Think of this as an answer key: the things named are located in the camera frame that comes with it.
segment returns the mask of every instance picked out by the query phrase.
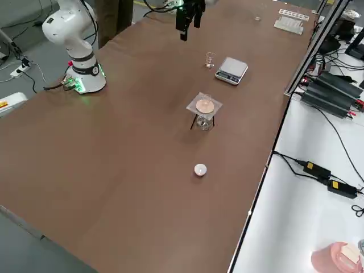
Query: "white cable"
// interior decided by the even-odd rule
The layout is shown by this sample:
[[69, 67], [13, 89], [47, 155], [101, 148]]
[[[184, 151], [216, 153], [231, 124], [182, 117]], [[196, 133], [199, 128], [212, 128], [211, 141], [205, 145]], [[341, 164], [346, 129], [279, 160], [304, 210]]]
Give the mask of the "white cable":
[[5, 81], [0, 81], [0, 82], [7, 82], [7, 81], [11, 81], [14, 77], [11, 77], [11, 78], [8, 78], [7, 80]]
[[43, 73], [43, 71], [40, 69], [39, 64], [37, 64], [37, 63], [34, 63], [34, 64], [35, 64], [35, 65], [39, 68], [40, 72], [42, 73], [43, 81], [44, 81], [44, 82], [47, 82], [47, 81], [46, 81], [46, 78], [44, 78], [44, 73]]
[[5, 67], [2, 67], [2, 68], [0, 68], [0, 70], [4, 70], [5, 68], [8, 68], [9, 66], [11, 66], [11, 65], [13, 65], [13, 64], [17, 64], [17, 63], [19, 63], [18, 61], [15, 61], [15, 62], [13, 62], [13, 63], [10, 63], [10, 64], [8, 64], [7, 66], [5, 66]]

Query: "brown tabletop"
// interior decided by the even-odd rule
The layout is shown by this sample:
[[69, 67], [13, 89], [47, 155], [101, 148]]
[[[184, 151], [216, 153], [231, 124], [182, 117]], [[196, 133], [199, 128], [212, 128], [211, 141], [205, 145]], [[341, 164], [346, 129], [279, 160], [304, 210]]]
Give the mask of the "brown tabletop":
[[[121, 33], [98, 53], [103, 91], [42, 92], [0, 120], [0, 204], [102, 273], [226, 272], [312, 32], [273, 28], [281, 8], [312, 16], [221, 0], [188, 42], [171, 15]], [[214, 78], [227, 56], [249, 65], [237, 87]], [[189, 129], [199, 92], [224, 104], [209, 132]]]

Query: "black power adapter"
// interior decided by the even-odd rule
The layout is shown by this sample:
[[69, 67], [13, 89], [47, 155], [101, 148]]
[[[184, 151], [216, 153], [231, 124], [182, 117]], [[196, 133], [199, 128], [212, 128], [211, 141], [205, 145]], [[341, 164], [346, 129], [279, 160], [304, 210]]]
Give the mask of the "black power adapter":
[[328, 191], [350, 199], [354, 199], [358, 196], [358, 189], [356, 187], [341, 183], [336, 180], [328, 181]]
[[331, 171], [328, 169], [322, 168], [319, 165], [314, 164], [313, 162], [307, 161], [304, 162], [303, 171], [317, 177], [319, 180], [329, 180], [331, 177]]

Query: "white table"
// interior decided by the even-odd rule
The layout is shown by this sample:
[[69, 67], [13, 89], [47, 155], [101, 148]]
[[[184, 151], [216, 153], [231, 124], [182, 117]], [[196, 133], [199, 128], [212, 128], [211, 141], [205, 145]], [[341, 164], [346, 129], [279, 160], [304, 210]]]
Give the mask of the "white table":
[[[340, 54], [340, 58], [348, 64], [364, 66], [364, 62], [346, 54]], [[342, 70], [358, 84], [364, 79], [364, 71]], [[341, 74], [337, 67], [331, 73]], [[275, 150], [313, 161], [350, 185], [364, 187], [331, 125], [319, 111], [295, 96]], [[364, 176], [364, 114], [358, 113], [353, 121], [325, 114]], [[303, 173], [301, 166], [289, 162]], [[364, 239], [364, 216], [356, 217], [352, 205], [364, 208], [364, 197], [351, 200], [330, 193], [314, 180], [295, 176], [281, 157], [273, 155], [233, 272], [316, 272], [311, 265], [313, 251], [337, 241], [356, 245]]]

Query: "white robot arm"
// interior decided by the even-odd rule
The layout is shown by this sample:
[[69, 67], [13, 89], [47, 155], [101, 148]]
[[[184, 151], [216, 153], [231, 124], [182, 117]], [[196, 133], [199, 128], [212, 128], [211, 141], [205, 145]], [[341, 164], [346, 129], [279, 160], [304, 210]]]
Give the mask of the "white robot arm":
[[[187, 40], [192, 19], [195, 27], [200, 27], [205, 7], [216, 2], [218, 0], [184, 0], [185, 5], [177, 10], [176, 18], [182, 40]], [[95, 13], [84, 0], [58, 0], [58, 4], [60, 10], [44, 21], [43, 32], [51, 42], [65, 46], [71, 57], [72, 65], [66, 71], [65, 82], [80, 94], [97, 92], [106, 85], [105, 75], [92, 46], [81, 37], [91, 24], [97, 28]]]
[[72, 65], [66, 71], [69, 86], [80, 94], [97, 92], [106, 85], [105, 76], [97, 62], [92, 46], [82, 33], [96, 22], [93, 9], [83, 0], [58, 0], [60, 9], [43, 23], [47, 39], [66, 47]]

